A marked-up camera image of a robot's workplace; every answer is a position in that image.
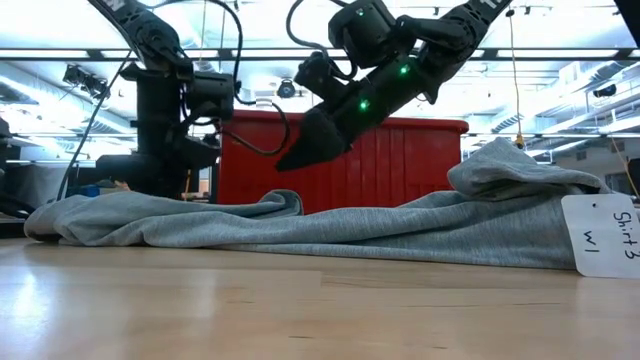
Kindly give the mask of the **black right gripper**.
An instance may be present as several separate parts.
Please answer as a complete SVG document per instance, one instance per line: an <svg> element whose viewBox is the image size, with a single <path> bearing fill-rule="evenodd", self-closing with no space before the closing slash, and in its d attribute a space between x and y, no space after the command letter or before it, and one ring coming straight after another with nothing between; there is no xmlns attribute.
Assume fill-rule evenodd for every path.
<svg viewBox="0 0 640 360"><path fill-rule="evenodd" d="M397 57L357 81L325 111L309 110L276 170L302 169L341 156L349 143L424 92L424 75L415 57Z"/></svg>

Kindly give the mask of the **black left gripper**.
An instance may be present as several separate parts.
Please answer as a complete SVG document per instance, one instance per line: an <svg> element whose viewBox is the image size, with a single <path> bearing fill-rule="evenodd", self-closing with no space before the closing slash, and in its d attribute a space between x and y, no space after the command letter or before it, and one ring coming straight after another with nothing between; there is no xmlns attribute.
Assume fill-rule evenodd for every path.
<svg viewBox="0 0 640 360"><path fill-rule="evenodd" d="M153 196L183 198L198 193L199 171L214 165L220 146L189 136L191 125L206 115L218 115L220 107L205 101L184 121L168 115L144 119L138 125L138 150L131 155L103 155L96 169L112 181L126 183L130 190ZM171 175L164 180L158 175Z"/></svg>

